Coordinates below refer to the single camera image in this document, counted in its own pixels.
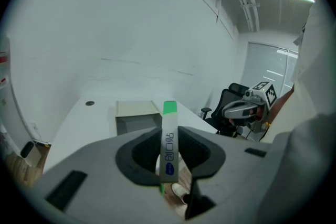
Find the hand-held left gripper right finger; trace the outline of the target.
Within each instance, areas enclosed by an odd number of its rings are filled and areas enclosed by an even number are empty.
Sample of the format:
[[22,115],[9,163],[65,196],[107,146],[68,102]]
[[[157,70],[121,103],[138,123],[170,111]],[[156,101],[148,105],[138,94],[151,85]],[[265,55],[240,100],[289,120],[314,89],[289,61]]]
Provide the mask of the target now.
[[178,128],[180,153],[192,175],[187,223],[259,223],[274,178],[274,147]]

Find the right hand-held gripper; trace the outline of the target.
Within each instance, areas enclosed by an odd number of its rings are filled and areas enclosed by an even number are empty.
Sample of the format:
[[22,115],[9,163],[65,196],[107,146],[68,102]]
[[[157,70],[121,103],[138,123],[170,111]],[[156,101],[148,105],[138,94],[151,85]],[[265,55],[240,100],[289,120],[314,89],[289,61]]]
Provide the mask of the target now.
[[259,82],[246,90],[243,100],[229,103],[222,109],[227,119],[246,119],[245,125],[253,132],[262,132],[265,122],[277,100],[275,88],[271,82]]

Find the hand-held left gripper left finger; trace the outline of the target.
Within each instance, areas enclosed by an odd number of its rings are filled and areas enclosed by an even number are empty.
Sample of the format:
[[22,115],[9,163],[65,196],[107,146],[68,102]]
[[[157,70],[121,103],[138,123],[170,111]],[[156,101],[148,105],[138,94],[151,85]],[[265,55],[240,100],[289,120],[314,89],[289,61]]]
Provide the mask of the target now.
[[181,223],[155,173],[161,133],[90,143],[43,173],[26,198],[51,223]]

